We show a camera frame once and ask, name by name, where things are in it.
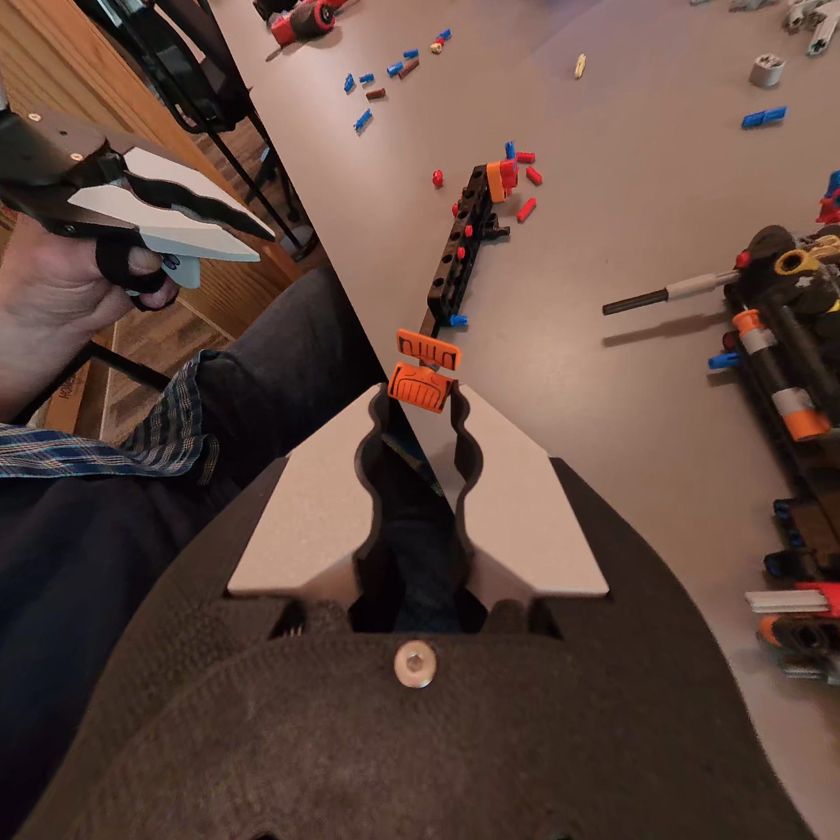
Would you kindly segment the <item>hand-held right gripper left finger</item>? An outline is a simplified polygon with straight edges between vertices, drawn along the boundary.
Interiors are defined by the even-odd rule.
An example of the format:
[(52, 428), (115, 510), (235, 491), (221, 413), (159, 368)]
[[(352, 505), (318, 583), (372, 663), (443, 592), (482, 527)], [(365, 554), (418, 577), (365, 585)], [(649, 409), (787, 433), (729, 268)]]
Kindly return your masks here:
[(228, 595), (279, 595), (349, 610), (372, 594), (361, 564), (379, 538), (382, 504), (364, 468), (382, 451), (386, 390), (372, 386), (289, 453)]

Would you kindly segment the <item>dark navy trousers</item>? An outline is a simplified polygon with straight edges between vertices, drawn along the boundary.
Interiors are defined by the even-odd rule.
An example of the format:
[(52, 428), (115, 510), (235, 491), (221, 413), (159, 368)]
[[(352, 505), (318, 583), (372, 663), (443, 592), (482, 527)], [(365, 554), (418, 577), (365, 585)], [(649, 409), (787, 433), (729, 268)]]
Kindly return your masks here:
[(333, 272), (283, 292), (157, 409), (185, 472), (2, 478), (2, 838), (480, 838), (473, 742), (331, 604), (252, 617), (172, 564), (382, 368)]

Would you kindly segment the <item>black lego beam assembly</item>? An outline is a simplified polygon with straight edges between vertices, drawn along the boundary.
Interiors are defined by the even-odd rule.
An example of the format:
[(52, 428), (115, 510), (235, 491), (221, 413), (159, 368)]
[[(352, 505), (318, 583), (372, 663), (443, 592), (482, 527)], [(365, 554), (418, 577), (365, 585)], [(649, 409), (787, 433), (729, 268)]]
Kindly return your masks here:
[(427, 313), (419, 332), (435, 339), (442, 328), (465, 325), (459, 315), (480, 247), (510, 236), (500, 223), (496, 205), (508, 200), (518, 186), (519, 158), (508, 141), (499, 161), (474, 167), (467, 185), (452, 206), (454, 222), (427, 294)]

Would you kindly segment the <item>large lego car chassis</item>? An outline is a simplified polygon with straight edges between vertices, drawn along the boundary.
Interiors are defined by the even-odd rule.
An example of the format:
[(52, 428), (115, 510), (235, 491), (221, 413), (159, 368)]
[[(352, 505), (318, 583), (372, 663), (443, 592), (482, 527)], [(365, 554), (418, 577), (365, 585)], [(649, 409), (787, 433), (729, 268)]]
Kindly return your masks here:
[(793, 497), (773, 501), (783, 547), (763, 559), (775, 588), (745, 595), (790, 678), (839, 683), (839, 172), (816, 229), (762, 228), (717, 274), (606, 303), (612, 316), (722, 289), (732, 329), (711, 372), (733, 369), (780, 457)]

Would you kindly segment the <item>scattered small blue lego pins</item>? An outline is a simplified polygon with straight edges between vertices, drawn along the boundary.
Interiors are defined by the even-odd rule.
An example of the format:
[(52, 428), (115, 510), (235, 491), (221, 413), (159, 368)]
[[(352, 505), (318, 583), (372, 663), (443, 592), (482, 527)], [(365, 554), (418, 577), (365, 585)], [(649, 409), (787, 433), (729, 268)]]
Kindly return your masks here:
[[(438, 56), (443, 51), (449, 40), (452, 38), (451, 28), (446, 28), (440, 31), (434, 41), (428, 47), (429, 52)], [(395, 63), (389, 65), (385, 69), (386, 79), (388, 81), (404, 81), (411, 73), (419, 67), (421, 51), (419, 48), (405, 50), (402, 57)], [(362, 133), (370, 122), (373, 120), (372, 103), (384, 102), (389, 98), (389, 88), (385, 85), (375, 86), (376, 76), (373, 72), (367, 72), (355, 76), (353, 73), (348, 73), (343, 79), (342, 90), (348, 97), (354, 91), (360, 90), (364, 94), (368, 106), (362, 114), (353, 121), (353, 131), (357, 134)]]

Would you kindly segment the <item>small orange lego panel assembly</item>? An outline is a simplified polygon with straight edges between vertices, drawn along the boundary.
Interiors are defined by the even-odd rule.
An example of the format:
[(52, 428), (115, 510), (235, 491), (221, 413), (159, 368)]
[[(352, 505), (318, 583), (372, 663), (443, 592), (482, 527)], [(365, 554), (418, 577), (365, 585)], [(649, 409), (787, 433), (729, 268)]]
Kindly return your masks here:
[(405, 329), (397, 331), (396, 340), (399, 354), (413, 362), (402, 361), (396, 365), (388, 384), (388, 395), (440, 414), (455, 384), (454, 378), (440, 371), (457, 371), (461, 362), (460, 348)]

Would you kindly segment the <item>pile of light grey lego parts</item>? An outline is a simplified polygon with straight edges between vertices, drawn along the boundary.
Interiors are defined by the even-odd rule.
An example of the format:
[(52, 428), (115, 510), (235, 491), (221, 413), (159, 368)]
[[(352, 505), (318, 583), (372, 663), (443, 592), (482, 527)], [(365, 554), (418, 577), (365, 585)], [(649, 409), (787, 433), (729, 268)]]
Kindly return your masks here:
[(838, 1), (730, 1), (729, 12), (757, 11), (776, 4), (784, 5), (783, 27), (794, 35), (802, 29), (812, 33), (805, 55), (823, 54), (830, 46), (839, 23)]

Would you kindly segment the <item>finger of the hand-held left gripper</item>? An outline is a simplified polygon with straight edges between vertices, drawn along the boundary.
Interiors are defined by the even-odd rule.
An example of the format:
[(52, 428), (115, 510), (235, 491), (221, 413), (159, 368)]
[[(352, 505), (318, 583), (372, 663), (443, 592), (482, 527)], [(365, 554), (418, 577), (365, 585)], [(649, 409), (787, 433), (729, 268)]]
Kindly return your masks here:
[(108, 216), (134, 228), (144, 246), (159, 254), (225, 261), (259, 261), (259, 254), (215, 224), (141, 201), (118, 185), (86, 187), (69, 204)]
[(197, 222), (269, 242), (276, 239), (266, 223), (204, 173), (141, 148), (125, 152), (122, 159), (125, 175), (141, 201), (175, 210)]

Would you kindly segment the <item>person's left hand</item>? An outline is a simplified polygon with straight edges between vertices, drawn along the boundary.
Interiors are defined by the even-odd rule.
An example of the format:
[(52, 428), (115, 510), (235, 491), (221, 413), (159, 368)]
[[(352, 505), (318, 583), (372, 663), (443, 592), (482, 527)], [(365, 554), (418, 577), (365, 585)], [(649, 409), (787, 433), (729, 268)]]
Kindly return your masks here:
[(63, 238), (18, 215), (3, 253), (2, 320), (96, 333), (132, 308), (129, 296), (101, 275), (94, 242)]

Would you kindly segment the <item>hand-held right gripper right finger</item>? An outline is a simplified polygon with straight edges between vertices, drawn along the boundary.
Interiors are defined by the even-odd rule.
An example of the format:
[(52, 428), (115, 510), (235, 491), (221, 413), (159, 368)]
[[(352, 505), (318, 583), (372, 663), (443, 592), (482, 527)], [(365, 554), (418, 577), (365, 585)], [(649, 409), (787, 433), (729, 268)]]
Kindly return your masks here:
[(460, 627), (479, 632), (490, 612), (515, 602), (526, 616), (553, 599), (597, 599), (609, 584), (549, 454), (476, 390), (454, 383), (455, 507), (463, 574)]

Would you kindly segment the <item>person's left forearm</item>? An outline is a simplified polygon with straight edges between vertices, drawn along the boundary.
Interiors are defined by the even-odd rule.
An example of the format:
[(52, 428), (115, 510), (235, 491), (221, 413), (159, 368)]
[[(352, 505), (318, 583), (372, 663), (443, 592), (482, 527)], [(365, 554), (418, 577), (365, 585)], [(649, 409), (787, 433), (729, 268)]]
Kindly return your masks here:
[(1, 422), (14, 418), (55, 380), (95, 331), (2, 320)]

